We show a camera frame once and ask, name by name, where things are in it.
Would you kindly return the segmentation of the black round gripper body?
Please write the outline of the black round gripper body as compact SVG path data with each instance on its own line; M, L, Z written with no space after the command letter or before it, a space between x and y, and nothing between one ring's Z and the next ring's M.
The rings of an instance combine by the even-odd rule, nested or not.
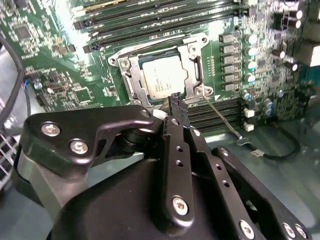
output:
M223 240L212 184L192 174L193 156L142 159L70 196L50 240Z

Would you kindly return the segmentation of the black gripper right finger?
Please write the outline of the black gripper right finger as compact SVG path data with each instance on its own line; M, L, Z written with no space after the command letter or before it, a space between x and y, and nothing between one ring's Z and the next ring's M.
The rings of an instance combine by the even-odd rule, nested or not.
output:
M211 207L209 227L216 240L310 240L307 228L228 149L210 149L201 133L190 126L188 106L180 102L180 115L195 163Z

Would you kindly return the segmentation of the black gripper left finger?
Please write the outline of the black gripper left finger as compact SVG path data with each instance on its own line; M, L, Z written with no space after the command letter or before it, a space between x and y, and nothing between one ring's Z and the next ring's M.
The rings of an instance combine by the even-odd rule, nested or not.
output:
M24 123L18 172L35 190L49 215L87 187L91 167L134 153L160 160L162 184L157 216L167 226L194 222L188 106L178 93L163 107L141 105L35 114Z

